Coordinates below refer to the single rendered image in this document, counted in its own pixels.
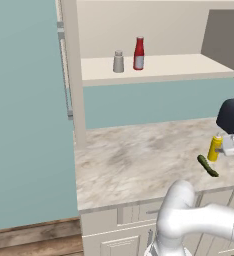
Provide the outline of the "beige base cabinet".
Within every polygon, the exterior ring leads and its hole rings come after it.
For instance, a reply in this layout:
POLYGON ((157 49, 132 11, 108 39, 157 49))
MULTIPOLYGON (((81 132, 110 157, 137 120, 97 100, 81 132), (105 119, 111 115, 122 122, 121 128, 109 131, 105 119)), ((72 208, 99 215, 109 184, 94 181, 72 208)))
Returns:
MULTIPOLYGON (((81 214, 84 256, 144 256, 162 199, 81 214)), ((234 256, 234 242, 206 234, 183 240, 192 256, 234 256)))

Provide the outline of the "yellow mustard bottle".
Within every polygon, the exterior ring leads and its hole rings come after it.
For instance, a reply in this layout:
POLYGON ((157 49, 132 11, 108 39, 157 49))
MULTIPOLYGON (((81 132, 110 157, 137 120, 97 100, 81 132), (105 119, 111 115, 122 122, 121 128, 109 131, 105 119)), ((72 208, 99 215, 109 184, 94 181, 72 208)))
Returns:
POLYGON ((211 144, 209 147, 207 159, 211 162, 216 162, 221 148, 223 138, 220 135, 212 137, 211 144))

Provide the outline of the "green cucumber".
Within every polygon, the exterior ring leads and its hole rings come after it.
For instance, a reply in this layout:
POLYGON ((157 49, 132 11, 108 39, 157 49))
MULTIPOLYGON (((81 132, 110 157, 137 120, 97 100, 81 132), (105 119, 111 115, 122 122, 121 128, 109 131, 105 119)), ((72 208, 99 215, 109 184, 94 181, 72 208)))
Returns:
POLYGON ((211 168, 206 158, 203 155, 197 156, 198 162, 202 165, 202 167, 206 170, 206 172, 212 177, 218 177, 219 174, 211 168))

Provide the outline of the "beige drawer front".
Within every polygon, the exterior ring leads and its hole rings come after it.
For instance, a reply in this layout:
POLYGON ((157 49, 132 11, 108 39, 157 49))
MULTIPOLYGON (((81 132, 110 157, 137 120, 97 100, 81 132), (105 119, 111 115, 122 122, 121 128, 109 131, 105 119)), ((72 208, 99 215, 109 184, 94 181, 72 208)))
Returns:
POLYGON ((226 205, 234 208, 234 189, 218 192, 204 192, 197 200, 197 206, 205 206, 209 203, 226 205))
POLYGON ((117 223, 130 224, 146 220, 154 220, 157 214, 146 214, 147 211, 160 209, 162 200, 150 203, 143 203, 134 206, 125 206, 117 210, 117 223))

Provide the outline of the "red ketchup bottle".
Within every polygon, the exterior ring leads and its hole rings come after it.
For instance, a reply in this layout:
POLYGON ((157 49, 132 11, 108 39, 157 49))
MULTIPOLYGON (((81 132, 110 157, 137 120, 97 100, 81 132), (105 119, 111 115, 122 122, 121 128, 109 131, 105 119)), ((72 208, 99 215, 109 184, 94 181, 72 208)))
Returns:
POLYGON ((144 38, 136 38, 136 47, 133 58, 133 69, 142 70, 144 68, 144 38))

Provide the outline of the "grey shaker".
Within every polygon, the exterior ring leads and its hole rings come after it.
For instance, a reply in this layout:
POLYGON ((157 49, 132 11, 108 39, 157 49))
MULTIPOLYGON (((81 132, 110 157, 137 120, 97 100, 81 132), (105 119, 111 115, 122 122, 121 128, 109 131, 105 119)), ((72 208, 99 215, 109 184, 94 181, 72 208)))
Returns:
POLYGON ((115 73, 124 72, 124 56, 121 50, 116 50, 113 61, 113 71, 115 73))

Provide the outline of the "beige base cupboard door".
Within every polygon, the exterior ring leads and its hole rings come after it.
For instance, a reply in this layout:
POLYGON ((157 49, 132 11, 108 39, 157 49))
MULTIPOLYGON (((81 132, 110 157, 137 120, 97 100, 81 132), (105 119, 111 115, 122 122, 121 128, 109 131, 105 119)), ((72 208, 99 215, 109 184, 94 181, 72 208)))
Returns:
POLYGON ((153 224, 83 236, 84 256, 144 256, 153 224))

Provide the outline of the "beige open wall cabinet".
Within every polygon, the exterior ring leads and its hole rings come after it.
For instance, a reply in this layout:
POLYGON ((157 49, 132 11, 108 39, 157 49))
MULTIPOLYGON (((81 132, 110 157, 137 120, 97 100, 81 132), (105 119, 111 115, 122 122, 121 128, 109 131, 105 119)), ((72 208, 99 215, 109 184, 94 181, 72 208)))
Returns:
POLYGON ((61 0, 75 143, 87 145, 86 87, 229 78, 234 70, 201 53, 210 10, 234 0, 61 0), (136 38, 144 38, 144 68, 133 69, 136 38), (113 71, 116 50, 124 72, 113 71))

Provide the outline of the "grey-beige wall cabinet door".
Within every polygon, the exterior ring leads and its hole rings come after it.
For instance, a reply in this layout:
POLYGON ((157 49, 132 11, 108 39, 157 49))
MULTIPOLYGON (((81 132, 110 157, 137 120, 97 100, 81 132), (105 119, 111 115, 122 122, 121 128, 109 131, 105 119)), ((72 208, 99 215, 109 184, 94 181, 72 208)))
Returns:
POLYGON ((209 11, 201 53, 234 70, 234 9, 209 11))

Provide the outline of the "beige wall cabinet door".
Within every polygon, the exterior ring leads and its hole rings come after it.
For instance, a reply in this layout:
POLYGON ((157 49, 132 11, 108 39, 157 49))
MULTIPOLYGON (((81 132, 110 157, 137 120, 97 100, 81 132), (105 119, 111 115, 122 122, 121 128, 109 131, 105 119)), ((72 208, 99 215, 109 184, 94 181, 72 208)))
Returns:
POLYGON ((68 120, 73 120, 72 97, 71 97, 70 79, 69 79, 69 73, 68 73, 67 51, 66 51, 66 41, 65 41, 65 31, 64 31, 64 21, 63 21, 63 11, 62 11, 61 0, 55 0, 55 4, 56 4, 56 14, 57 14, 57 35, 58 35, 59 50, 60 50, 60 56, 61 56, 61 66, 62 66, 62 74, 63 74, 67 117, 68 117, 68 120))

